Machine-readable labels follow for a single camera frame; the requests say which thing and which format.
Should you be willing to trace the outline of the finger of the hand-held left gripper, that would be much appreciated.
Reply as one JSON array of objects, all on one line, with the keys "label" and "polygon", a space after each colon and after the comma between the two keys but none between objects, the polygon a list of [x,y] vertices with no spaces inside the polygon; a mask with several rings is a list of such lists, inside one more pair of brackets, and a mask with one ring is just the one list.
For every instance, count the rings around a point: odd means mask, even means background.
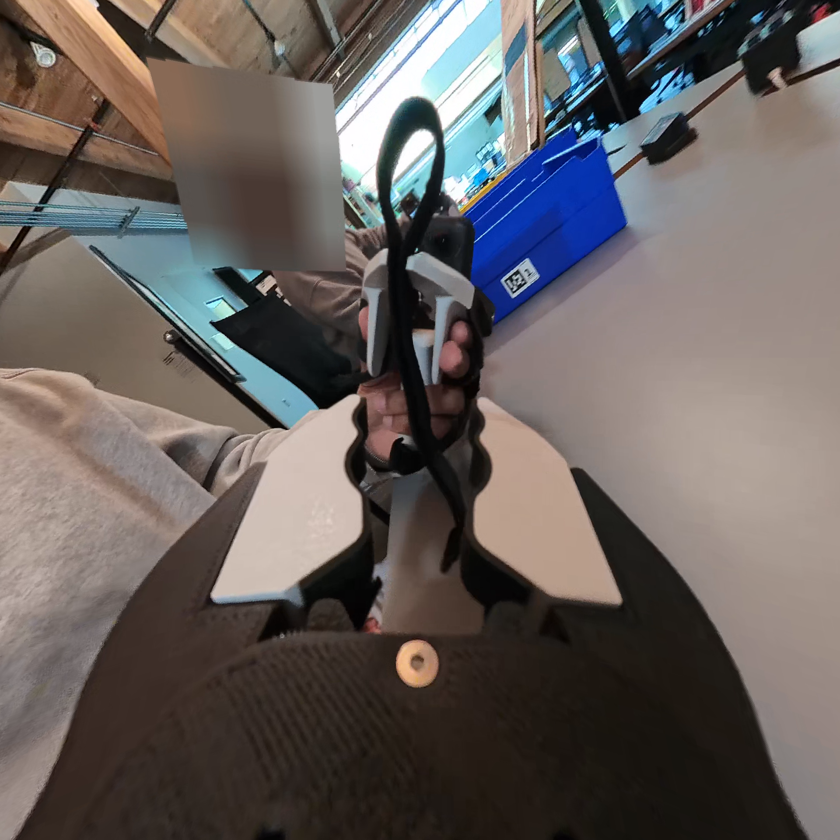
[{"label": "finger of the hand-held left gripper", "polygon": [[[419,296],[419,316],[412,316],[412,342],[424,385],[442,381],[440,357],[453,325],[467,322],[475,287],[454,268],[429,254],[415,254],[406,263],[408,279]],[[418,320],[431,322],[424,327]]]},{"label": "finger of the hand-held left gripper", "polygon": [[367,311],[365,366],[372,377],[380,377],[392,365],[392,317],[389,291],[389,251],[377,253],[364,270],[361,290]]}]

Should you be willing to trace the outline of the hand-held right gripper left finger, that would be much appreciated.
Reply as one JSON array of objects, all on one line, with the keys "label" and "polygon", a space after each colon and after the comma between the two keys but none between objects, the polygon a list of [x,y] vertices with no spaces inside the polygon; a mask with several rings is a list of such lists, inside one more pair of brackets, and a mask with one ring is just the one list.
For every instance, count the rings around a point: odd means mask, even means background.
[{"label": "hand-held right gripper left finger", "polygon": [[342,604],[362,629],[376,596],[371,512],[361,490],[366,411],[350,395],[294,429],[218,498],[216,606]]}]

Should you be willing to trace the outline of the black office chair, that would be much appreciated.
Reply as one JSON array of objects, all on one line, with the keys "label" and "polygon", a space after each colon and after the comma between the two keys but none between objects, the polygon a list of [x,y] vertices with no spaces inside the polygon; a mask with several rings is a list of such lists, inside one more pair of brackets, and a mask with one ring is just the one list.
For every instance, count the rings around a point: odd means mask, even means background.
[{"label": "black office chair", "polygon": [[211,325],[241,350],[284,377],[318,408],[357,393],[361,375],[333,351],[322,331],[272,293]]}]

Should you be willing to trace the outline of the wooden post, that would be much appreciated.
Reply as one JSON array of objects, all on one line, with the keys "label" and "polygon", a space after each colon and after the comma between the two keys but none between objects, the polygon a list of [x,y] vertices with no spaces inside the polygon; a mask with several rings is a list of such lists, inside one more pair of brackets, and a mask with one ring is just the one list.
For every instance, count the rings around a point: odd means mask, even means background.
[{"label": "wooden post", "polygon": [[2,143],[171,182],[151,74],[93,2],[2,2]]}]

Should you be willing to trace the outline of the black power adapter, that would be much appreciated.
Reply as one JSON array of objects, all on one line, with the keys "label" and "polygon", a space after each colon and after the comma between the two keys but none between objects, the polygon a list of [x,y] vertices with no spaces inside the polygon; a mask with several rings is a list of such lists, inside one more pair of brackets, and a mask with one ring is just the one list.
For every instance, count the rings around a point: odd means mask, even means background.
[{"label": "black power adapter", "polygon": [[649,165],[660,165],[694,143],[697,137],[697,130],[687,115],[672,112],[656,122],[639,144],[639,150]]}]

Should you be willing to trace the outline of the grey desk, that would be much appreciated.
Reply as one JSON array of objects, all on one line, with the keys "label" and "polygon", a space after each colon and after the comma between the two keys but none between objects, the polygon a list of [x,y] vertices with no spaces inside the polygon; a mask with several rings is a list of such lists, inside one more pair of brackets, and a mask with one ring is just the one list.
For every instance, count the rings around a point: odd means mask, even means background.
[{"label": "grey desk", "polygon": [[[605,136],[626,228],[494,329],[485,393],[699,596],[810,838],[838,838],[836,16],[808,71],[738,68]],[[697,140],[651,165],[666,114]]]}]

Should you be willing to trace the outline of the person's left hand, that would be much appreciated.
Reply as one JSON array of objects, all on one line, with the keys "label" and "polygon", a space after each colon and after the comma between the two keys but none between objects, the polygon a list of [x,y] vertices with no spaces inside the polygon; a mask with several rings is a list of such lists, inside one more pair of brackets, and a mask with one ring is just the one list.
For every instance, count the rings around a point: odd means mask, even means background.
[{"label": "person's left hand", "polygon": [[[442,381],[426,388],[431,426],[437,438],[445,437],[466,412],[469,399],[463,380],[469,372],[472,344],[469,324],[454,322],[438,359]],[[400,375],[392,372],[363,383],[359,395],[365,399],[368,417],[367,452],[384,463],[389,460],[394,443],[412,435]]]}]

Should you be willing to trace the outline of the person's grey sweatshirt torso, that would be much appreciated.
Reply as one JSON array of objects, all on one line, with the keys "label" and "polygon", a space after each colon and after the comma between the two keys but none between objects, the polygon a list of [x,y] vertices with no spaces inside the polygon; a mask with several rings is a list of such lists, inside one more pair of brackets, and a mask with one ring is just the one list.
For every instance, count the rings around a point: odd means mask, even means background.
[{"label": "person's grey sweatshirt torso", "polygon": [[2,370],[2,838],[49,775],[134,588],[209,506],[235,432],[66,372]]}]

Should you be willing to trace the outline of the wooden sign board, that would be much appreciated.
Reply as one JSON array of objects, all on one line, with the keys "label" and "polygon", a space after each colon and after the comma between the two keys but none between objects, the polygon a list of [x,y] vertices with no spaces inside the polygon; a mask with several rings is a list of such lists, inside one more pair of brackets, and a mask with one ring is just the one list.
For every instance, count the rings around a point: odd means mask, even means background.
[{"label": "wooden sign board", "polygon": [[511,169],[544,144],[542,51],[536,38],[536,3],[501,1],[501,117]]}]

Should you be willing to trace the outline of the black pole stand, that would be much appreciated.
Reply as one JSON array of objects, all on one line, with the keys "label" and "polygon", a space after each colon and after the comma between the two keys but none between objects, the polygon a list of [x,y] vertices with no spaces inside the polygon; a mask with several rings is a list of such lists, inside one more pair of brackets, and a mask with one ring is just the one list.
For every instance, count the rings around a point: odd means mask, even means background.
[{"label": "black pole stand", "polygon": [[598,1],[579,1],[578,4],[601,56],[607,86],[615,102],[620,122],[625,123],[637,115],[637,112],[633,110],[631,89],[602,6]]}]

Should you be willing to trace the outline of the person's left forearm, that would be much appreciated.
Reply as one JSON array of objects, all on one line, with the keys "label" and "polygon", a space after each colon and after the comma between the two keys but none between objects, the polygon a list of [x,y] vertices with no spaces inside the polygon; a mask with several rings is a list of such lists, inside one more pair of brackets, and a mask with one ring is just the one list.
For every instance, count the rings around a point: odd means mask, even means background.
[{"label": "person's left forearm", "polygon": [[249,467],[265,462],[284,441],[321,414],[309,412],[290,429],[243,434],[231,427],[163,413],[148,435],[200,487],[218,497]]}]

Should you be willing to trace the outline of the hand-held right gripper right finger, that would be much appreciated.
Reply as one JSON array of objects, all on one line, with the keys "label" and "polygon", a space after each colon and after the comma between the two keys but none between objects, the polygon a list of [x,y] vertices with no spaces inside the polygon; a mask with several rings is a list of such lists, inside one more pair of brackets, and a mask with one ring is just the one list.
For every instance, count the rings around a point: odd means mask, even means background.
[{"label": "hand-held right gripper right finger", "polygon": [[499,605],[618,613],[623,594],[571,467],[537,431],[487,397],[469,411],[459,481],[459,577],[488,622]]}]

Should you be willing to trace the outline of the blue storage bin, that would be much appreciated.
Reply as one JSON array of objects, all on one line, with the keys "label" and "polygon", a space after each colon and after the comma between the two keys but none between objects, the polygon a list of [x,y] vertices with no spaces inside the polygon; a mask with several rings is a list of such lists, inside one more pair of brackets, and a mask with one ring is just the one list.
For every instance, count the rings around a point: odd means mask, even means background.
[{"label": "blue storage bin", "polygon": [[500,322],[627,225],[602,140],[545,160],[473,225],[471,280]]},{"label": "blue storage bin", "polygon": [[540,173],[542,163],[545,160],[567,151],[577,142],[577,133],[573,126],[556,132],[546,141],[544,146],[532,151],[515,167],[505,171],[502,177],[490,184],[490,189],[487,192],[477,197],[473,203],[465,205],[460,211],[461,214],[475,223],[521,183],[529,182]]}]

